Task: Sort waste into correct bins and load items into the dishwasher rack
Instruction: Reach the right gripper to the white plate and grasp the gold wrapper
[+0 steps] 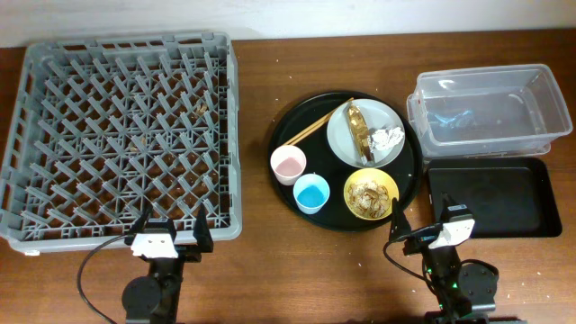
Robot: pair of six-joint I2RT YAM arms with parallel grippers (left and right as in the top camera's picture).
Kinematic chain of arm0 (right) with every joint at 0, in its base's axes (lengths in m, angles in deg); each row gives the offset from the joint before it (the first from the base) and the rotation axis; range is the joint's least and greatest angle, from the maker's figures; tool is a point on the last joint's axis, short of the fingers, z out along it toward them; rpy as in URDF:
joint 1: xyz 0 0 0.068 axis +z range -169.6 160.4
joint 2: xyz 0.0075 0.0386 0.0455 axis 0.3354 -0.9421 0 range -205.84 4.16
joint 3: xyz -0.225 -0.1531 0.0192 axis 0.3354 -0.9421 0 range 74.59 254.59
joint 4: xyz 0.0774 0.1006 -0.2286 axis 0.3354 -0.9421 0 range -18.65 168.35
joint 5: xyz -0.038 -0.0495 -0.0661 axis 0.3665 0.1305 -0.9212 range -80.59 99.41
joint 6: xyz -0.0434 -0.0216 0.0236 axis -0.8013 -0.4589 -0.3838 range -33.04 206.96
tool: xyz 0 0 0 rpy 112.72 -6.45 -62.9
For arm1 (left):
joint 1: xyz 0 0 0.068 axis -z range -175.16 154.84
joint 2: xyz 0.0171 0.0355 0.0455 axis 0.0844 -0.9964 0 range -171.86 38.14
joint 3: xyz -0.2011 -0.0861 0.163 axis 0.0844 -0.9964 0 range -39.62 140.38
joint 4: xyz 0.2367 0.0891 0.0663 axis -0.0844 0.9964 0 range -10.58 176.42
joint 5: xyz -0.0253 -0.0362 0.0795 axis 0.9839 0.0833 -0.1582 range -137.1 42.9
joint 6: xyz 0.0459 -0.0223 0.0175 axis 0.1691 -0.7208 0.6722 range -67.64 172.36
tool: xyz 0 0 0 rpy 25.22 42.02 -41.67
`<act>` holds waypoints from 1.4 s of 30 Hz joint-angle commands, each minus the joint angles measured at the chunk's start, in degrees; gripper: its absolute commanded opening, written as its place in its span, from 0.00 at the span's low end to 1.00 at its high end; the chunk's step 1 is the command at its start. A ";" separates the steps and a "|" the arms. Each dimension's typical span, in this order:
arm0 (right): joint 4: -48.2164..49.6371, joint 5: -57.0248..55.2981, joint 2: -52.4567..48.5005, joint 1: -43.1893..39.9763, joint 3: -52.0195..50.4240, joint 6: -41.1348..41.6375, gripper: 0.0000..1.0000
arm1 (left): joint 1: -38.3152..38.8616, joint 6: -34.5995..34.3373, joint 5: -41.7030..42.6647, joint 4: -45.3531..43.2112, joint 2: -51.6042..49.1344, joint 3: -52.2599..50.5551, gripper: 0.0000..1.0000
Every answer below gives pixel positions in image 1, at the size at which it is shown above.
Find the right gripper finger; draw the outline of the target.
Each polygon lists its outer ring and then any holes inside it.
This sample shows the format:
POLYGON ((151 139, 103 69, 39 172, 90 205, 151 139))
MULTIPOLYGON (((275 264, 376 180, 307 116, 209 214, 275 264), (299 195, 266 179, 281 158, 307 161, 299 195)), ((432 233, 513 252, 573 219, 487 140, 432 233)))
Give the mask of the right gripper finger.
POLYGON ((442 213, 449 213, 456 206, 455 200, 446 192, 442 192, 442 213))
POLYGON ((393 198, 391 201, 391 228, 389 234, 390 242, 404 240, 411 233, 411 226, 401 208, 399 201, 393 198))

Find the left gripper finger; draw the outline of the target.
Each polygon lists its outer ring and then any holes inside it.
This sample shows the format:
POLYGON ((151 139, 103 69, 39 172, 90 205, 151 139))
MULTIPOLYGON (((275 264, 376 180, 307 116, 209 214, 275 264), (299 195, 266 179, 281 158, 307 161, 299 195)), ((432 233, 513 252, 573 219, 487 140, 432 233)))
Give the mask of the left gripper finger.
POLYGON ((202 204, 196 216, 193 227, 193 236, 196 239, 196 246, 201 253, 213 252, 213 240, 206 218, 206 209, 202 204))
POLYGON ((137 234, 144 230, 144 227, 153 214, 153 206, 150 202, 147 202, 144 206, 142 214, 136 219, 134 224, 130 228, 130 234, 135 237, 137 234))

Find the food scraps pile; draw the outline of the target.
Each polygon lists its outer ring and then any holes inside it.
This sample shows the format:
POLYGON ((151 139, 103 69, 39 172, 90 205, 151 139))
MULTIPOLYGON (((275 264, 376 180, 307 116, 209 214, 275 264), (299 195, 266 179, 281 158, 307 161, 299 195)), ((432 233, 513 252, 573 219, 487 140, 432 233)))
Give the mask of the food scraps pile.
POLYGON ((351 210, 363 218, 380 219, 391 206, 387 188, 374 181, 353 183, 347 194, 351 210))

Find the yellow bowl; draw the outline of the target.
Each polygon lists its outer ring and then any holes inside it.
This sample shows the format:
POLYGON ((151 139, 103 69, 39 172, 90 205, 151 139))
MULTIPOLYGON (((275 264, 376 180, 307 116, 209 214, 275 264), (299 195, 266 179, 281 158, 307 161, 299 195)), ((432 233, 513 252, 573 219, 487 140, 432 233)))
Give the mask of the yellow bowl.
POLYGON ((379 221, 392 214, 392 201, 400 201, 398 186, 390 175, 376 168, 355 171, 343 189, 347 208, 359 219, 379 221))

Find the blue plastic cup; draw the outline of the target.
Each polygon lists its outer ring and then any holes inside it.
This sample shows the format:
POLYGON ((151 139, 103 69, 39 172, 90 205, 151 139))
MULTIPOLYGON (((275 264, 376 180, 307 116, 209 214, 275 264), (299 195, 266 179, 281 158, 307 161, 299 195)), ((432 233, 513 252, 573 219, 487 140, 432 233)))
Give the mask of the blue plastic cup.
POLYGON ((320 211, 330 197, 328 182, 320 175, 302 175, 294 184, 293 197, 298 209, 312 215, 320 211))

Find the pink plastic cup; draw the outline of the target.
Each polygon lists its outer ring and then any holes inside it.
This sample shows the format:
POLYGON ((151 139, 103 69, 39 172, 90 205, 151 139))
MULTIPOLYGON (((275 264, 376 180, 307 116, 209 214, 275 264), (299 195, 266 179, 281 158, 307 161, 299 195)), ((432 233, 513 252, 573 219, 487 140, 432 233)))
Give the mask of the pink plastic cup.
POLYGON ((270 167, 281 185, 294 185, 307 165, 304 152, 293 145, 276 148, 270 157, 270 167))

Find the gold snack wrapper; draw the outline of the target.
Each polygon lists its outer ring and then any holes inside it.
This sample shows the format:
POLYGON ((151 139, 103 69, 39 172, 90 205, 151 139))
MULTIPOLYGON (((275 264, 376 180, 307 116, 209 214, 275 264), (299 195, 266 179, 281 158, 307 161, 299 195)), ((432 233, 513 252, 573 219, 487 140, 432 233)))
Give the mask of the gold snack wrapper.
POLYGON ((370 148, 370 132, 361 110, 351 103, 346 108, 346 117, 350 133, 355 144, 355 149, 364 166, 374 161, 374 155, 370 148))

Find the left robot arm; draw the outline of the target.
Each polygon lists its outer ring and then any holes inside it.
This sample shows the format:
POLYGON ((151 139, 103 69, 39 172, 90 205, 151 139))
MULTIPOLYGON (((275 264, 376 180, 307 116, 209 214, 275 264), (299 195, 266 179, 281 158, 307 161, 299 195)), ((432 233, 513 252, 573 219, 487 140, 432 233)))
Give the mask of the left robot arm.
POLYGON ((185 264, 199 263, 202 254, 213 251, 203 206, 193 225, 192 245, 177 245, 174 221, 152 214, 149 204, 124 240, 132 254, 149 265, 148 273, 130 281, 122 293, 128 323, 175 323, 185 264))

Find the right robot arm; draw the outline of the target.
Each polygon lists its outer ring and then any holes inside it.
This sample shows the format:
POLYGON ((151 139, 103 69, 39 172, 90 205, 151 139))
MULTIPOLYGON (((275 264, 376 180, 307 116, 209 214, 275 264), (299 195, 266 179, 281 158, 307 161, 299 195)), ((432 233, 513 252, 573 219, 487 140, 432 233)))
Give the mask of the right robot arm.
POLYGON ((393 199, 389 240, 382 252, 400 270, 424 281, 436 297, 439 310, 426 313, 426 323, 488 323, 487 314, 496 308, 499 270, 481 260, 459 257, 456 247, 472 235, 475 218, 448 193, 442 194, 442 202, 440 221, 413 229, 393 199), (387 249, 395 243, 403 245, 406 256, 422 256, 420 274, 392 260, 387 249))

